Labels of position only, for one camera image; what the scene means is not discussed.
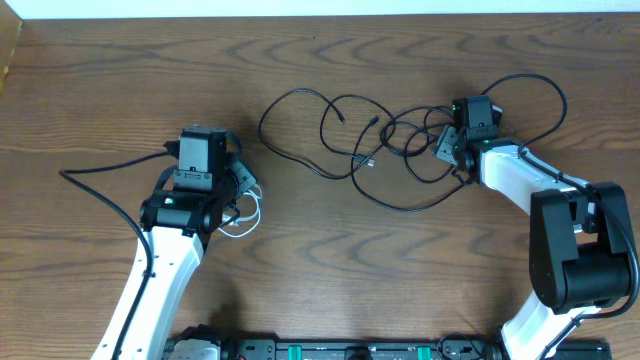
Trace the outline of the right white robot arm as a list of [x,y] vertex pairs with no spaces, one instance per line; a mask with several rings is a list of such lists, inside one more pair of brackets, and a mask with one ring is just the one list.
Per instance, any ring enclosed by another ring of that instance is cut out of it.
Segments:
[[584,321],[611,318],[639,295],[639,259],[624,190],[569,176],[501,136],[488,96],[456,99],[433,154],[529,217],[532,292],[500,329],[494,359],[548,359]]

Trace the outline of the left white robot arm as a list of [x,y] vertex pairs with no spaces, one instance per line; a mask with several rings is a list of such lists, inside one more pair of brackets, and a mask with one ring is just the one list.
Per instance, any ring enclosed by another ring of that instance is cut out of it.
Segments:
[[158,359],[211,235],[241,219],[237,201],[257,180],[239,139],[220,128],[183,129],[140,209],[140,244],[123,293],[93,356]]

